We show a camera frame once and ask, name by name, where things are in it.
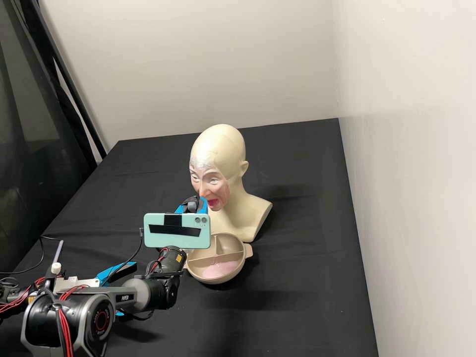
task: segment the mannequin face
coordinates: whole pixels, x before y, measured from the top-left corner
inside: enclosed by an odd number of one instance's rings
[[[212,211],[221,210],[230,198],[230,187],[220,170],[213,166],[189,166],[190,180],[195,191],[208,202]]]

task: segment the logo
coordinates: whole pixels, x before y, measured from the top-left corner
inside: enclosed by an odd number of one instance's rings
[[[134,294],[116,295],[116,302],[130,301],[134,299]]]

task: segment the table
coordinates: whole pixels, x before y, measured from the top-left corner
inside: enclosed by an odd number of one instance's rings
[[[250,162],[244,186],[273,203],[254,256],[219,286],[186,273],[172,309],[115,324],[107,356],[377,356],[338,120],[241,132]],[[188,156],[196,136],[117,143],[46,231],[65,241],[67,274],[90,279],[128,259],[146,212],[173,212],[194,194]],[[42,276],[55,249],[46,241],[45,261],[20,281]],[[138,271],[156,256],[143,247]],[[36,244],[18,269],[39,257]],[[8,356],[29,356],[21,317],[0,325]]]

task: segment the pink food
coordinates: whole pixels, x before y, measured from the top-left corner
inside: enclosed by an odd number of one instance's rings
[[[227,275],[233,272],[239,265],[239,261],[228,261],[223,263],[215,263],[207,267],[203,273],[202,277],[205,279],[215,279],[220,278],[224,275]]]

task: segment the mint green phone case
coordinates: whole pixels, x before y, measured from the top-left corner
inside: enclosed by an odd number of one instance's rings
[[[144,244],[184,249],[210,247],[210,217],[205,213],[147,213],[144,215]]]

